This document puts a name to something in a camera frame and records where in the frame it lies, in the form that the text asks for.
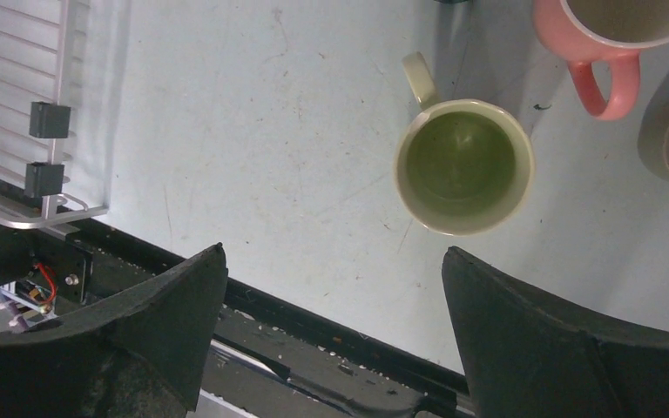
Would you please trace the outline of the light green mug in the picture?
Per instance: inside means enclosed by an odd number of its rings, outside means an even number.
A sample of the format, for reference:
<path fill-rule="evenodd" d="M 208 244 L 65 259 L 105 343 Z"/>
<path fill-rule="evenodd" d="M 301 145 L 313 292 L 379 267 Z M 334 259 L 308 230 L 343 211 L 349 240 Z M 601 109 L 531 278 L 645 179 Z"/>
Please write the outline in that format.
<path fill-rule="evenodd" d="M 442 100 L 423 55 L 402 60 L 420 112 L 396 149 L 395 187 L 410 215 L 452 236 L 482 233 L 526 200 L 536 172 L 528 135 L 505 109 Z"/>

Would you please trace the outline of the pink mug white inside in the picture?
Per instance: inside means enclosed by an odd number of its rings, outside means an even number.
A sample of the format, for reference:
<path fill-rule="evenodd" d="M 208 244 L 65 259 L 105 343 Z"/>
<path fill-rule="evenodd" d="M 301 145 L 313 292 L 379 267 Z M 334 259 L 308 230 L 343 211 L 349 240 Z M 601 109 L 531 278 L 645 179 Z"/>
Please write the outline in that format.
<path fill-rule="evenodd" d="M 534 1 L 540 43 L 566 63 L 598 120 L 625 117 L 640 90 L 640 54 L 669 44 L 669 1 Z"/>

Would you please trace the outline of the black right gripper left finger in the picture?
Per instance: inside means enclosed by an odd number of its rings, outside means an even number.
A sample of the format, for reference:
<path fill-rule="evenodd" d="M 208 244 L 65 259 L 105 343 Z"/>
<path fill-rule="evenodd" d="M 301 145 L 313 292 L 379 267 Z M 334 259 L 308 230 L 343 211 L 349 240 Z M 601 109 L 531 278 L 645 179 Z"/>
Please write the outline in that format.
<path fill-rule="evenodd" d="M 183 417 L 198 402 L 228 270 L 215 244 L 22 333 L 0 333 L 0 417 Z"/>

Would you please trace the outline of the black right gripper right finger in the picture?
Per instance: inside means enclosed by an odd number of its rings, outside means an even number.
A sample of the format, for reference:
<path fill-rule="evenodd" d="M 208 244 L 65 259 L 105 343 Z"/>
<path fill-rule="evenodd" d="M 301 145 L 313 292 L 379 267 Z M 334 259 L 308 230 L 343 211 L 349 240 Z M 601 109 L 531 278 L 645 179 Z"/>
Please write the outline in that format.
<path fill-rule="evenodd" d="M 452 246 L 443 288 L 480 417 L 669 417 L 669 332 L 598 313 Z"/>

